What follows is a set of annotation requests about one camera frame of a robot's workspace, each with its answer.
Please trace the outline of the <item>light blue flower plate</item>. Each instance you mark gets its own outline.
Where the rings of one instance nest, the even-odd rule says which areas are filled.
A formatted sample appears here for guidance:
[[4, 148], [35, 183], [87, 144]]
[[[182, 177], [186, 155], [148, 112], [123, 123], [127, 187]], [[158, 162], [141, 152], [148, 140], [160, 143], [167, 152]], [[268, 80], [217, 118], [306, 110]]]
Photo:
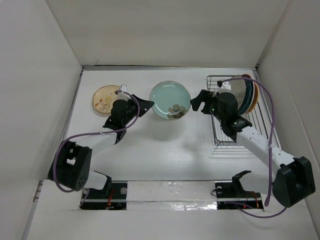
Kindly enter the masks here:
[[191, 107], [189, 91], [176, 81], [162, 81], [150, 92], [149, 100], [154, 102], [153, 112], [165, 120], [178, 120], [184, 117]]

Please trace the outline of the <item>grey tree pattern plate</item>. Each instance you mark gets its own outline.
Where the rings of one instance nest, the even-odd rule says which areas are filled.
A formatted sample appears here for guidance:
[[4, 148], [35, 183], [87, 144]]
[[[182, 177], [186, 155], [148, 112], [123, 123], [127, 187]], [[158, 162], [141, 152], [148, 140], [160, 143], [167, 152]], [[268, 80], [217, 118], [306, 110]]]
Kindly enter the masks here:
[[231, 93], [235, 96], [237, 100], [237, 110], [239, 110], [243, 104], [246, 97], [247, 85], [246, 81], [241, 78], [241, 75], [236, 75], [232, 77], [233, 80], [229, 81], [231, 87]]

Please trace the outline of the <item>beige bird plate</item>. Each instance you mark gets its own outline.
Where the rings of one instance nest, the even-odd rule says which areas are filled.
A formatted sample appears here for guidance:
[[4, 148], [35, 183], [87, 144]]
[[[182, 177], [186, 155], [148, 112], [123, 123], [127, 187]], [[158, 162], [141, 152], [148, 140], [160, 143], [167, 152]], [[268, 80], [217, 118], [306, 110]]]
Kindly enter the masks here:
[[118, 99], [115, 93], [121, 87], [117, 85], [106, 85], [99, 88], [92, 97], [93, 108], [101, 114], [110, 114], [113, 103]]

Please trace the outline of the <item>dark teal scalloped plate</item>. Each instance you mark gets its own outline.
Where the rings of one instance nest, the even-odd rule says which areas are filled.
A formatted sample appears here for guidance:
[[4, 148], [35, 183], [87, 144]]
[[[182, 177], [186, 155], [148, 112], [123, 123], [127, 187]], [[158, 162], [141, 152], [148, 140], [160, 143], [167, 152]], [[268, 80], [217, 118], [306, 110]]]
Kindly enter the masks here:
[[253, 99], [254, 90], [255, 90], [254, 82], [250, 80], [245, 80], [245, 84], [246, 84], [246, 91], [245, 91], [243, 102], [238, 110], [239, 115], [244, 115], [249, 109], [250, 103], [252, 102], [252, 99]]

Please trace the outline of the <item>orange woven plate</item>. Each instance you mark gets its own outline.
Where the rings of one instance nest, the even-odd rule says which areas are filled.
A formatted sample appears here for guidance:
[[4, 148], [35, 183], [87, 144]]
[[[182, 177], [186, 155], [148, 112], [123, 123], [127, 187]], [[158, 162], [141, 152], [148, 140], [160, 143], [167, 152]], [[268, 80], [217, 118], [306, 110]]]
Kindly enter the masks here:
[[256, 104], [258, 103], [259, 94], [260, 94], [259, 86], [258, 86], [258, 84], [256, 83], [256, 94], [255, 94], [255, 98], [254, 98], [254, 105], [252, 106], [252, 111], [254, 110]]

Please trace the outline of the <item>white blue pattern plate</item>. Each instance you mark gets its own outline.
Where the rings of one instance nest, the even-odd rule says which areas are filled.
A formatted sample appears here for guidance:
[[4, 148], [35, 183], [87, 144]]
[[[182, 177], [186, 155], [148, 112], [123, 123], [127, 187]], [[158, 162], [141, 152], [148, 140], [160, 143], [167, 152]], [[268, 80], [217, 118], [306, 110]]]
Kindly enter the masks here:
[[255, 102], [256, 83], [254, 81], [252, 81], [252, 84], [253, 84], [253, 87], [252, 87], [252, 98], [251, 98], [251, 102], [250, 102], [250, 105], [249, 105], [248, 112], [252, 111], [252, 108], [253, 108], [253, 105], [254, 105], [254, 102]]

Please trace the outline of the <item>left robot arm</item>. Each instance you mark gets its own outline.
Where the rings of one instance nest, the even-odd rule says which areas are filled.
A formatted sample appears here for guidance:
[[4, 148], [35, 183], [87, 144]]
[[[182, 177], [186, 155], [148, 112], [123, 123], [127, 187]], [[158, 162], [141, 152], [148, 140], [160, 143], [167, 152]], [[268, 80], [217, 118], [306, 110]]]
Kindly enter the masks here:
[[126, 91], [117, 90], [110, 116], [102, 126], [104, 130], [72, 135], [63, 140], [48, 172], [48, 179], [65, 193], [78, 192], [87, 187], [91, 160], [94, 155], [119, 143], [127, 129], [155, 104]]

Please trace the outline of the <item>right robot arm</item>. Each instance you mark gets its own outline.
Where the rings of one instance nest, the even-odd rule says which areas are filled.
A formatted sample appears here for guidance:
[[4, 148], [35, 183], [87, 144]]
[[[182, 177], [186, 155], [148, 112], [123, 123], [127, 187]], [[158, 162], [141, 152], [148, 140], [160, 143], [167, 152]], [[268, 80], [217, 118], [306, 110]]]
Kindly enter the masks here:
[[238, 114], [238, 102], [232, 93], [214, 94], [203, 89], [190, 100], [193, 111], [198, 111], [201, 103], [204, 103], [201, 112], [214, 116], [225, 135], [269, 167], [272, 194], [282, 206], [290, 208], [316, 191], [311, 162], [270, 145], [266, 137]]

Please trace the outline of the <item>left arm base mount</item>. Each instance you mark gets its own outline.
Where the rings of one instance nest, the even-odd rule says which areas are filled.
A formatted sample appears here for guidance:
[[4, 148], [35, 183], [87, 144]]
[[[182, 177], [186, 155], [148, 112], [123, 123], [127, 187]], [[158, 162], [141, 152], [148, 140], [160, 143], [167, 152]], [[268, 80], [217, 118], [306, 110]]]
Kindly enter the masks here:
[[82, 210], [126, 210], [127, 209], [127, 181], [114, 181], [107, 189], [89, 189], [88, 195], [82, 192], [80, 209]]

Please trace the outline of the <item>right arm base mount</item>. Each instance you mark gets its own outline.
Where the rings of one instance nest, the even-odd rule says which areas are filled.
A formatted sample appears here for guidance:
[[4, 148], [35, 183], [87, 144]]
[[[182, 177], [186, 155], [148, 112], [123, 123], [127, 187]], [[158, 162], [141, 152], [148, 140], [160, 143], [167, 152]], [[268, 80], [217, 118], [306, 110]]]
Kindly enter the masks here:
[[240, 182], [240, 179], [249, 173], [251, 171], [244, 170], [234, 175], [230, 181], [214, 183], [215, 188], [210, 194], [216, 197], [218, 210], [264, 209], [261, 194], [244, 190]]

